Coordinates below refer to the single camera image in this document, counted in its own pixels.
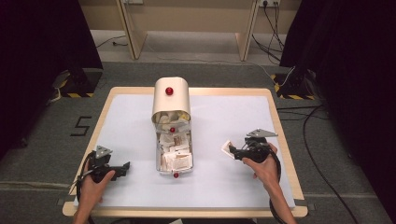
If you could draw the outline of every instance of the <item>electrical outlet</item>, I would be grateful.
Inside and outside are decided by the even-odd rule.
[[[264,7],[264,1],[267,1],[267,7],[279,7],[280,0],[260,0],[260,7]]]

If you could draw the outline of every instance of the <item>white paper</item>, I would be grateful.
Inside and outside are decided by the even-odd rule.
[[[130,161],[131,168],[127,176],[110,182],[100,206],[239,210],[269,207],[268,193],[260,180],[252,178],[250,167],[220,150],[227,140],[241,148],[246,134],[257,128],[275,132],[266,97],[192,95],[193,168],[179,178],[160,175],[156,170],[152,102],[152,95],[125,94],[113,99],[97,146],[113,150],[111,166]],[[282,148],[276,137],[268,137],[267,141],[278,148],[280,185],[289,206],[294,207]]]

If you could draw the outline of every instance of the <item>wrist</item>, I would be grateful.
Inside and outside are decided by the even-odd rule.
[[[91,214],[91,208],[86,206],[78,206],[78,209],[73,217],[73,224],[85,224],[88,221],[88,217]]]
[[[279,195],[283,195],[282,188],[277,181],[266,182],[263,184],[264,188],[267,190],[271,198]]]

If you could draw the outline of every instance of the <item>gray carpet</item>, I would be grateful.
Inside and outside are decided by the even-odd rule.
[[[0,223],[71,223],[71,218],[63,215],[57,202],[67,194],[66,186],[71,184],[78,171],[112,87],[154,86],[160,77],[178,76],[184,77],[191,87],[267,88],[275,96],[271,79],[254,65],[104,63],[104,68],[92,98],[62,98],[49,105],[30,132],[28,146],[10,150],[1,160]],[[274,66],[267,68],[269,73],[279,71]],[[321,105],[322,101],[284,100],[276,96],[275,101],[310,209],[309,215],[299,222],[352,223],[346,208],[320,176],[305,148],[304,118],[313,108],[282,109]],[[90,128],[85,136],[71,136],[84,133],[83,129],[75,128],[81,116],[91,117],[80,123]],[[306,123],[305,136],[321,172],[343,197],[359,223],[391,223],[364,173],[348,157],[347,149],[332,125],[331,115],[324,107]],[[41,185],[28,186],[21,182]],[[117,219],[96,217],[94,220],[110,223]],[[259,223],[275,222],[260,219]]]

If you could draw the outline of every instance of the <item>human hand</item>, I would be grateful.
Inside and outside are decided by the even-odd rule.
[[[277,153],[277,148],[268,143],[270,148]],[[243,158],[243,163],[250,166],[254,171],[253,178],[259,178],[264,187],[268,190],[271,186],[278,184],[276,161],[271,154],[262,163],[257,163],[249,158]]]
[[[102,202],[102,196],[105,188],[116,172],[114,170],[108,172],[101,182],[95,183],[90,175],[86,175],[82,180],[81,194],[78,200],[78,210],[74,215],[74,224],[86,223],[90,216],[91,210],[97,203]]]

